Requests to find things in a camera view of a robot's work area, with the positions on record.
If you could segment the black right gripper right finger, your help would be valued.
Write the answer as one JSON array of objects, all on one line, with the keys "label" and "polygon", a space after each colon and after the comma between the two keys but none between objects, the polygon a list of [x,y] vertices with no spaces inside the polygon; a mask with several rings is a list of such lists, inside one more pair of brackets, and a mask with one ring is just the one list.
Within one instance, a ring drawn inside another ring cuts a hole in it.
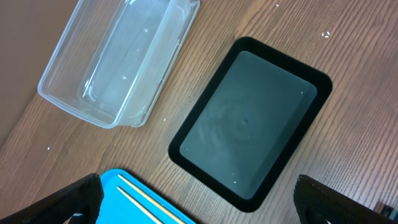
[{"label": "black right gripper right finger", "polygon": [[397,223],[397,210],[384,206],[371,210],[317,180],[299,175],[294,189],[294,205],[300,223]]}]

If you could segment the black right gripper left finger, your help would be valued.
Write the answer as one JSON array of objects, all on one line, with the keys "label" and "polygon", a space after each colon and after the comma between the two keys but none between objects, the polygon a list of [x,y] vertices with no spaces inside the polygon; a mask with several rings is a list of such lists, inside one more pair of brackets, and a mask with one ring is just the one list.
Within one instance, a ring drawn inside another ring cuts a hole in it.
[{"label": "black right gripper left finger", "polygon": [[1,223],[95,223],[104,198],[101,179],[92,173],[36,203],[2,218]]}]

